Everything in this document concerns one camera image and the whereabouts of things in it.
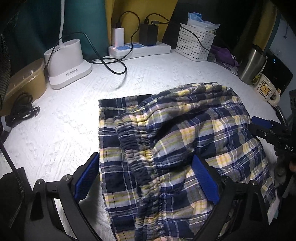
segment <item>cartoon bear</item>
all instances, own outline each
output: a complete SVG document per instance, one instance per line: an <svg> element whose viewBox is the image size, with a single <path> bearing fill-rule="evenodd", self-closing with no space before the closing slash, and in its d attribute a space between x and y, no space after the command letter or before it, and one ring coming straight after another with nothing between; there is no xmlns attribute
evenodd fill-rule
<svg viewBox="0 0 296 241"><path fill-rule="evenodd" d="M266 96L271 92L271 89L268 87L268 85L265 82L262 82L262 84L260 86L260 90Z"/></svg>

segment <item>thermos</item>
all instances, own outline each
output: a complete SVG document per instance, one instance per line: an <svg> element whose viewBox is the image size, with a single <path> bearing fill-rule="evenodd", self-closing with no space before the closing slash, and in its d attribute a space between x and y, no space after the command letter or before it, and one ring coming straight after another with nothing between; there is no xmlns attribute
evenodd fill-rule
<svg viewBox="0 0 296 241"><path fill-rule="evenodd" d="M253 45L248 57L241 63L239 78L248 85L253 85L253 79L261 71L266 61L266 55L257 45Z"/></svg>

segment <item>black mesh object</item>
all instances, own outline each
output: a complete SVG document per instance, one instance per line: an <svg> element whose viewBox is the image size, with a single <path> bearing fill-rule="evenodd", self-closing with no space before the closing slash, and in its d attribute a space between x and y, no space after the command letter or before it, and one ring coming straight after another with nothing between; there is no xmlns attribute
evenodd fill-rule
<svg viewBox="0 0 296 241"><path fill-rule="evenodd" d="M10 81L10 58L3 34L0 34L0 110Z"/></svg>

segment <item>mug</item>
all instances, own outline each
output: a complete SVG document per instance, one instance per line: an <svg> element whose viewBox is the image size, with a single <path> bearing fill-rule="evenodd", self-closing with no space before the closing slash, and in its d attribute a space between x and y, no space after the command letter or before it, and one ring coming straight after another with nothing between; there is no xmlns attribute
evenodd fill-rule
<svg viewBox="0 0 296 241"><path fill-rule="evenodd" d="M263 101L268 102L272 106L276 106L280 100L279 92L264 74L261 74L258 78L254 91L258 93Z"/></svg>

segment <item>plastic container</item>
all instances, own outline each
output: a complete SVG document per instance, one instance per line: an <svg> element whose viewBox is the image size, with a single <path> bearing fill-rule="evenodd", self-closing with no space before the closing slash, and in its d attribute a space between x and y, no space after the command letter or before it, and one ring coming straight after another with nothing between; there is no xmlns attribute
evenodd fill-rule
<svg viewBox="0 0 296 241"><path fill-rule="evenodd" d="M181 26L193 32L205 48L211 48L215 38L214 34L182 23ZM193 61L205 61L207 60L207 56L209 54L209 51L200 46L196 37L183 28L180 28L176 52Z"/></svg>
<svg viewBox="0 0 296 241"><path fill-rule="evenodd" d="M24 91L32 95L33 101L46 91L44 59L38 59L27 65L10 78L3 108L0 115L9 115L16 98Z"/></svg>

